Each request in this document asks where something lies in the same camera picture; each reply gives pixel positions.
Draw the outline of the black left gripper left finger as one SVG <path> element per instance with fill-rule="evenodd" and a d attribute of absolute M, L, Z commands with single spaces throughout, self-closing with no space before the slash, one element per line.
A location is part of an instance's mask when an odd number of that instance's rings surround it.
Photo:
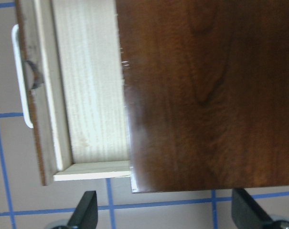
<path fill-rule="evenodd" d="M 86 191 L 67 223 L 69 229 L 95 229 L 98 223 L 96 191 Z"/>

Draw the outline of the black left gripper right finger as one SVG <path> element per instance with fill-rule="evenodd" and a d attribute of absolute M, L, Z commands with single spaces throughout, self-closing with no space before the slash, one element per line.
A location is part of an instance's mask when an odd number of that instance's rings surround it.
<path fill-rule="evenodd" d="M 238 229 L 268 229 L 274 222 L 243 188 L 232 189 L 231 216 Z"/>

